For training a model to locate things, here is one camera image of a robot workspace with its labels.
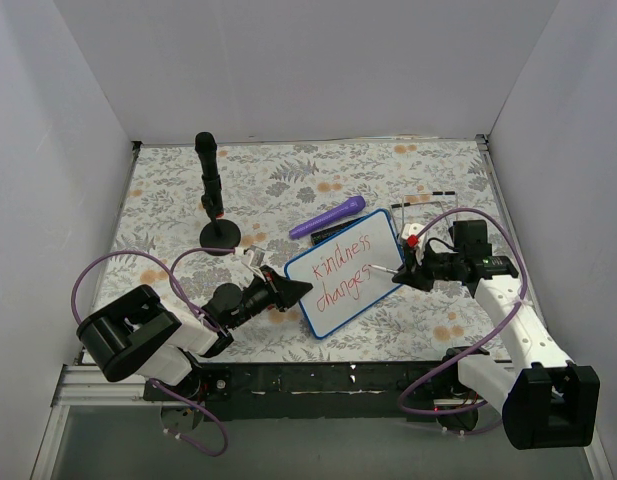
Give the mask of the red whiteboard marker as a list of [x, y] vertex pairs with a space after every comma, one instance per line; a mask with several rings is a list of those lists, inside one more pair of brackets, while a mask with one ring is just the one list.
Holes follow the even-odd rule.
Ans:
[[394, 269], [389, 269], [389, 268], [387, 268], [387, 267], [380, 266], [380, 265], [370, 264], [370, 265], [369, 265], [369, 267], [370, 267], [370, 268], [372, 268], [372, 269], [374, 269], [374, 270], [377, 270], [377, 271], [381, 271], [381, 272], [384, 272], [384, 273], [389, 273], [389, 274], [391, 274], [391, 275], [395, 275], [395, 274], [397, 274], [397, 273], [398, 273], [398, 271], [397, 271], [397, 270], [394, 270]]

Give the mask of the blue framed whiteboard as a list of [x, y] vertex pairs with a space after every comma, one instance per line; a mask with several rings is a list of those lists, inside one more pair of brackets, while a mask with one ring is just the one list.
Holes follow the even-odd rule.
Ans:
[[326, 338], [400, 288], [391, 274], [370, 264], [394, 270], [402, 264], [385, 209], [373, 211], [285, 264], [287, 278], [313, 285], [299, 305], [316, 338]]

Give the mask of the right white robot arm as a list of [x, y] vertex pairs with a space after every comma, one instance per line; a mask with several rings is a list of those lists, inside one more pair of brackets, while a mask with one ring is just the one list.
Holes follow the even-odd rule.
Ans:
[[585, 447], [595, 430], [600, 380], [590, 366], [576, 364], [549, 335], [527, 303], [527, 275], [519, 261], [496, 256], [488, 238], [491, 220], [454, 222], [452, 246], [435, 251], [425, 226], [407, 224], [400, 234], [404, 261], [396, 284], [430, 291], [437, 281], [459, 282], [485, 311], [514, 369], [497, 364], [477, 343], [448, 351], [443, 363], [407, 387], [406, 398], [439, 375], [452, 397], [474, 391], [501, 416], [506, 436], [518, 450]]

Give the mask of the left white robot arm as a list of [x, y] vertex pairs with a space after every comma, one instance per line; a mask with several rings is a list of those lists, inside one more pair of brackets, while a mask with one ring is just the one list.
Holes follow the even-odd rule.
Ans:
[[188, 358], [219, 355], [232, 342], [231, 331], [272, 308], [282, 312], [312, 289], [264, 266], [245, 288], [232, 283], [217, 287], [202, 312], [218, 323], [212, 330], [193, 314], [162, 303], [141, 285], [83, 320], [77, 337], [110, 382], [138, 374], [166, 384], [181, 400], [193, 398], [201, 386]]

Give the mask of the black glitter microphone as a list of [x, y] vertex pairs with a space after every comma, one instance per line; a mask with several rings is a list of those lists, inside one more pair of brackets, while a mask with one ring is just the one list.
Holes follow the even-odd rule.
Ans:
[[310, 235], [310, 240], [313, 246], [322, 243], [333, 235], [337, 234], [341, 230], [340, 225], [334, 225], [329, 228], [325, 228], [319, 231], [316, 231]]

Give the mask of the black microphone on stand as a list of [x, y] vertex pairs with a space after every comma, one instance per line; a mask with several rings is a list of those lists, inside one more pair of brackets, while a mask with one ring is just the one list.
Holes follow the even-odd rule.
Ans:
[[217, 163], [217, 144], [210, 132], [195, 137], [195, 152], [202, 169], [204, 192], [202, 207], [209, 218], [199, 234], [200, 247], [213, 256], [228, 255], [241, 241], [241, 231], [231, 220], [224, 218], [222, 184]]

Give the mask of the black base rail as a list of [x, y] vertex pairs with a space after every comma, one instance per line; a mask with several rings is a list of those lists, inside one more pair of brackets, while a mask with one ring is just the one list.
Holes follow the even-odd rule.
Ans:
[[222, 421], [405, 418], [399, 395], [438, 361], [201, 363], [172, 390]]

